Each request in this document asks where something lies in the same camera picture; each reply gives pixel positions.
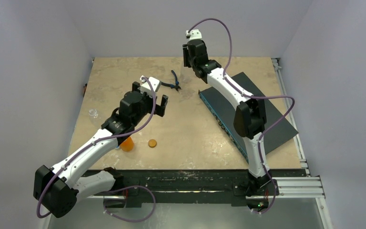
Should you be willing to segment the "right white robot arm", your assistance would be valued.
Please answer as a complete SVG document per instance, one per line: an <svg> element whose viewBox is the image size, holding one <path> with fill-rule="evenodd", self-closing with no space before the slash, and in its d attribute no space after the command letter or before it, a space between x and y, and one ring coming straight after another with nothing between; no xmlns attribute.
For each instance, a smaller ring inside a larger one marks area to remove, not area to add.
<svg viewBox="0 0 366 229"><path fill-rule="evenodd" d="M267 121L264 101L251 98L217 61L210 60L203 40L193 39L184 44L183 59L185 67L192 68L198 78L216 89L235 109L234 129L243 138L248 157L248 187L254 194L262 193L271 180L262 135Z"/></svg>

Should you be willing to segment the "clear bottle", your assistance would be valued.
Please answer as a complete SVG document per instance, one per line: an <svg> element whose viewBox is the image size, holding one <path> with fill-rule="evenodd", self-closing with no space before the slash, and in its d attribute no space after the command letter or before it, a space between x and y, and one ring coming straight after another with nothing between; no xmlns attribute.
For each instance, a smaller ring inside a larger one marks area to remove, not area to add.
<svg viewBox="0 0 366 229"><path fill-rule="evenodd" d="M98 111L97 111L96 109L90 109L90 110L88 111L88 114L89 114L89 116L90 116L90 117L92 117L92 118L97 118L97 117L98 117L98 115L99 115L99 113L98 113Z"/></svg>

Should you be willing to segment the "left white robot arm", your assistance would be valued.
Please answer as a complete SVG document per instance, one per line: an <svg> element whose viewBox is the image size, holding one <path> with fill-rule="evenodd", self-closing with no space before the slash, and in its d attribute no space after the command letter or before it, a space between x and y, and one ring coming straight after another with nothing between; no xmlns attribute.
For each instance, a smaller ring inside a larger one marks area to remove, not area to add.
<svg viewBox="0 0 366 229"><path fill-rule="evenodd" d="M51 167L42 165L36 170L33 196L38 201L38 218L50 214L63 217L78 201L95 194L128 192L123 175L112 167L88 177L84 174L105 154L145 128L154 115L164 116L168 96L163 95L161 104L156 104L160 81L144 76L141 81L132 84L119 107L77 151Z"/></svg>

